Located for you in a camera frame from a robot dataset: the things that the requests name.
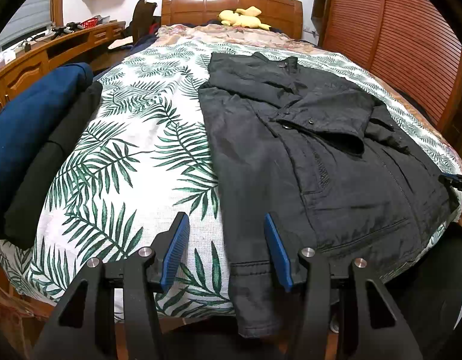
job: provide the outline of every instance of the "louvered door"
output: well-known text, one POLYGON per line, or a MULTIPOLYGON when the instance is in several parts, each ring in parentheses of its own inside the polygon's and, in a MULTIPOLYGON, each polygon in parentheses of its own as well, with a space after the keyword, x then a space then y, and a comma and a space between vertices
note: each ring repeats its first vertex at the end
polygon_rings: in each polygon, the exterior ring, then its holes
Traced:
POLYGON ((398 88, 438 123, 461 45, 429 0, 331 0, 323 47, 398 88))

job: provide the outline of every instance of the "blue rubber pad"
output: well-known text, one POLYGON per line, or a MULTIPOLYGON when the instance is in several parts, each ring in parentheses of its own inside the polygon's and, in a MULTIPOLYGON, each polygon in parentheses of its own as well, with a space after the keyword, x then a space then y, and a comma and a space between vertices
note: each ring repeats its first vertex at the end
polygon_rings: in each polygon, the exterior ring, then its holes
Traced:
POLYGON ((266 214, 264 218, 264 234, 268 242, 269 251, 271 252, 271 259, 273 260, 277 278, 285 291, 290 292, 293 287, 291 264, 289 263, 289 258, 281 242, 281 238, 274 226, 273 219, 269 214, 266 214))
POLYGON ((174 234, 168 252, 163 260, 163 273, 161 276, 161 287, 167 292, 173 285, 174 278, 178 272, 179 263, 181 262, 182 253, 188 246, 189 241, 189 218, 184 215, 174 234))

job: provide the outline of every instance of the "bed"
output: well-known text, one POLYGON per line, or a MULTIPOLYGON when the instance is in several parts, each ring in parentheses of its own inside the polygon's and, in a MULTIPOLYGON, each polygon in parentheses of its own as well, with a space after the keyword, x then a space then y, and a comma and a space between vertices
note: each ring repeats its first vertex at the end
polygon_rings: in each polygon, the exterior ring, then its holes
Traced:
MULTIPOLYGON (((178 276, 158 294, 161 315, 233 314, 223 244, 218 180, 213 172, 197 88, 212 52, 299 63, 356 83, 381 99, 394 120, 444 172, 462 174, 462 161, 426 119, 386 83, 341 54, 290 39, 301 37, 302 6, 295 0, 162 0, 158 41, 99 80, 102 104, 48 192, 35 245, 20 250, 0 240, 0 264, 20 294, 54 304, 90 257, 113 261, 150 245, 178 211, 190 216, 191 235, 178 276), (255 5, 262 20, 285 34, 218 25, 190 28, 222 9, 255 5)), ((462 210, 462 193, 457 192, 462 210)), ((435 229, 423 255, 447 227, 435 229)), ((388 273, 384 280, 416 261, 388 273)), ((123 297, 115 294, 115 317, 123 297)))

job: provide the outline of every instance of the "floral blanket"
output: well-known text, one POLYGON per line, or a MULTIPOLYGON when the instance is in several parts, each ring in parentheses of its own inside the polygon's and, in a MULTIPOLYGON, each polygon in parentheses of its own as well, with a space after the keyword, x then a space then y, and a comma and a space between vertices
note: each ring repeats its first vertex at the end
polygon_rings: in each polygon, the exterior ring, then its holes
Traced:
MULTIPOLYGON (((34 247, 22 251, 0 241, 0 263, 19 293, 57 302, 90 257, 105 262, 126 258, 150 245, 184 211, 190 218, 189 245, 174 285, 156 297, 158 311, 181 317, 233 313, 218 180, 197 88, 208 78, 212 52, 256 51, 273 60, 295 55, 302 66, 356 83, 387 105, 393 119, 442 171, 462 174, 452 148, 341 54, 180 38, 128 57, 100 78, 102 103, 50 187, 34 247)), ((462 192, 456 193, 462 209, 462 192)), ((436 229, 428 248, 446 226, 436 229)), ((115 313, 118 320, 123 317, 119 291, 115 313)))

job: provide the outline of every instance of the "window blind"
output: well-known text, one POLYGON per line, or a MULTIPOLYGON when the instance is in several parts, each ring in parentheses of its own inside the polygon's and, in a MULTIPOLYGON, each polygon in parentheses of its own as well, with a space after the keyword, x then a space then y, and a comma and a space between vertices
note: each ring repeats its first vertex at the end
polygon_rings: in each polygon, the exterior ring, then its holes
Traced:
POLYGON ((49 26, 50 7, 51 0, 26 0, 0 33, 0 47, 28 32, 49 26))

